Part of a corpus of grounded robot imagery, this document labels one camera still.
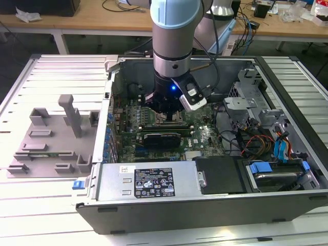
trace green circuit board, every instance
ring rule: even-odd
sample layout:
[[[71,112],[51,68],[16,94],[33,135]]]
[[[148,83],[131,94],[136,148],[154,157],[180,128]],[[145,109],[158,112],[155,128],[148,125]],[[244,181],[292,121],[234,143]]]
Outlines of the green circuit board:
[[[120,142],[118,162],[186,160],[186,151],[200,151],[203,156],[223,155],[223,145],[217,141],[214,131],[212,111],[211,106],[206,105],[191,113],[177,112],[172,121],[185,129],[152,130],[152,127],[165,124],[165,115],[141,107],[137,100],[121,100],[114,109],[117,139]],[[163,150],[145,149],[143,137],[150,133],[179,133],[180,146]]]

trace orange wire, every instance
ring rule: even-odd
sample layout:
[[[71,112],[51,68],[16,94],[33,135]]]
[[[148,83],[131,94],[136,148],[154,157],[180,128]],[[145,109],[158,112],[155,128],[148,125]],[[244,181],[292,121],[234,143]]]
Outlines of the orange wire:
[[[270,139],[270,141],[274,142],[273,139],[271,137],[269,137],[269,136],[266,136],[266,135],[255,135],[255,136],[251,137],[250,140],[246,143],[245,148],[247,148],[247,146],[251,143],[252,139],[255,138],[255,137],[257,137],[257,138],[266,137],[266,138]]]

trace motherboard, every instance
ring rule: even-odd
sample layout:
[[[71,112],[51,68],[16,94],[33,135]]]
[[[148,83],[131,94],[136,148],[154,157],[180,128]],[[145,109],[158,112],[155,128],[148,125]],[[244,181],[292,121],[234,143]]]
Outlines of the motherboard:
[[[192,160],[196,156],[223,155],[213,126],[211,105],[191,113],[176,112],[171,121],[140,100],[116,98],[115,139],[118,162]]]

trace warning label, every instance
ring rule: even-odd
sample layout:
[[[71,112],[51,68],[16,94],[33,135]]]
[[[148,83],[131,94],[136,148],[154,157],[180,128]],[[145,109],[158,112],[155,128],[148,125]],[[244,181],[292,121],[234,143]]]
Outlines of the warning label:
[[[172,168],[135,169],[136,198],[175,196]]]

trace screw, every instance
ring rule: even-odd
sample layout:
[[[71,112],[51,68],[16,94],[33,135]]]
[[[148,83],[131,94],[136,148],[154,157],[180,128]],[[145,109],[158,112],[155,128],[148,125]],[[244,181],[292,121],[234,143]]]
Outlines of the screw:
[[[200,181],[199,181],[199,185],[200,185],[200,187],[202,187],[202,188],[206,187],[205,180],[200,180]]]

